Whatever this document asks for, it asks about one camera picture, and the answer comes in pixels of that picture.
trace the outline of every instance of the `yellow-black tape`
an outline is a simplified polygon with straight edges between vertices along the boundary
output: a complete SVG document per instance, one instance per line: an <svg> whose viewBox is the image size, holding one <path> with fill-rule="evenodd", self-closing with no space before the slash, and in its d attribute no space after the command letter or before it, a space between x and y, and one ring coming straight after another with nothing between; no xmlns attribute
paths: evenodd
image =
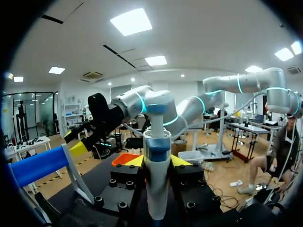
<svg viewBox="0 0 303 227"><path fill-rule="evenodd" d="M83 160L82 162L79 162L78 164L76 164L76 166L80 166L82 163L86 162L87 160L90 160L91 158L92 158L92 157L89 157L89 158ZM50 180L44 182L43 184L37 186L37 188L40 188L41 186L46 185L47 183L50 183L51 181L53 181L53 180L55 180L55 179L57 179L57 178L59 178L59 176L53 177L52 179L50 179Z"/></svg>

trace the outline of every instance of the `bolt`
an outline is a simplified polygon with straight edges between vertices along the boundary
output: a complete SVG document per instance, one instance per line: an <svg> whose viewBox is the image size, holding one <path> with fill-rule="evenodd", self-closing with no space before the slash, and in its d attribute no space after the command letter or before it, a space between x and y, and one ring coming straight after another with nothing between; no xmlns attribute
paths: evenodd
<svg viewBox="0 0 303 227"><path fill-rule="evenodd" d="M116 179L110 179L108 185L110 187L113 187L113 188L117 187L117 185L118 185L117 180Z"/></svg>

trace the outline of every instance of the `air conditioning vent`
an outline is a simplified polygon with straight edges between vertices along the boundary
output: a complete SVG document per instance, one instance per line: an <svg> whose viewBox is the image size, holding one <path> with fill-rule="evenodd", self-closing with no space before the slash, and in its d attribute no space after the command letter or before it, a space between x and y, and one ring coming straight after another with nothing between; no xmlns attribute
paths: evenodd
<svg viewBox="0 0 303 227"><path fill-rule="evenodd" d="M81 82L84 82L84 83L90 83L90 81L87 80L87 79L80 79L80 81L81 81Z"/></svg>
<svg viewBox="0 0 303 227"><path fill-rule="evenodd" d="M98 73L98 72L89 72L83 75L84 78L86 79L99 79L103 77L103 74Z"/></svg>
<svg viewBox="0 0 303 227"><path fill-rule="evenodd" d="M301 72L302 72L302 70L301 70L299 67L297 67L297 66L289 67L289 68L287 68L287 71L288 71L290 74L292 74L292 75L298 74L298 73L301 73Z"/></svg>

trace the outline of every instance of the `wall light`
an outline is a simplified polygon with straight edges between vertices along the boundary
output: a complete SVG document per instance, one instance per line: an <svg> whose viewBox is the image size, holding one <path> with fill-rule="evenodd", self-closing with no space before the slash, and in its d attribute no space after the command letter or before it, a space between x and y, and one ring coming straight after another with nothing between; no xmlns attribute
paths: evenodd
<svg viewBox="0 0 303 227"><path fill-rule="evenodd" d="M150 58L145 58L147 63L150 66L154 65L167 65L166 58L164 56L156 56L156 57L150 57Z"/></svg>
<svg viewBox="0 0 303 227"><path fill-rule="evenodd" d="M292 48L292 50L294 51L295 55L301 54L301 52L302 52L301 44L300 44L299 41L294 42L294 43L291 45L291 48Z"/></svg>
<svg viewBox="0 0 303 227"><path fill-rule="evenodd" d="M143 8L121 14L109 20L124 36L152 29Z"/></svg>
<svg viewBox="0 0 303 227"><path fill-rule="evenodd" d="M263 71L263 69L258 67L258 66L252 65L252 66L249 66L247 69L245 69L245 71L247 71L247 72L261 72L261 71Z"/></svg>
<svg viewBox="0 0 303 227"><path fill-rule="evenodd" d="M278 51L275 53L275 56L277 56L282 61L287 61L288 59L294 57L294 55L287 48L283 48L282 50Z"/></svg>
<svg viewBox="0 0 303 227"><path fill-rule="evenodd" d="M23 82L23 77L14 77L14 82Z"/></svg>
<svg viewBox="0 0 303 227"><path fill-rule="evenodd" d="M59 68L59 67L54 67L52 66L51 69L48 71L48 73L52 74L61 74L65 71L65 68Z"/></svg>

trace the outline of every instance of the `person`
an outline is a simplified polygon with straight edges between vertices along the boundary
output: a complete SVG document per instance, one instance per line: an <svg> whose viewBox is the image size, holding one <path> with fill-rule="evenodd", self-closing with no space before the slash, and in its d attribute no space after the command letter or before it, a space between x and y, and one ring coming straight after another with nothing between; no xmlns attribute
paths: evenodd
<svg viewBox="0 0 303 227"><path fill-rule="evenodd" d="M250 163L250 183L247 187L240 188L238 190L239 194L252 195L254 193L258 167L260 167L263 172L268 172L272 177L279 177L287 160L290 146L293 143L291 154L282 175L282 180L285 183L277 190L277 193L280 193L291 181L300 137L297 129L295 128L295 117L288 114L287 118L287 125L282 127L277 133L272 153L268 156L259 156L252 159Z"/></svg>
<svg viewBox="0 0 303 227"><path fill-rule="evenodd" d="M221 110L218 111L218 113L215 115L215 119L221 117ZM220 121L211 123L210 128L213 128L215 131L219 131L220 129Z"/></svg>

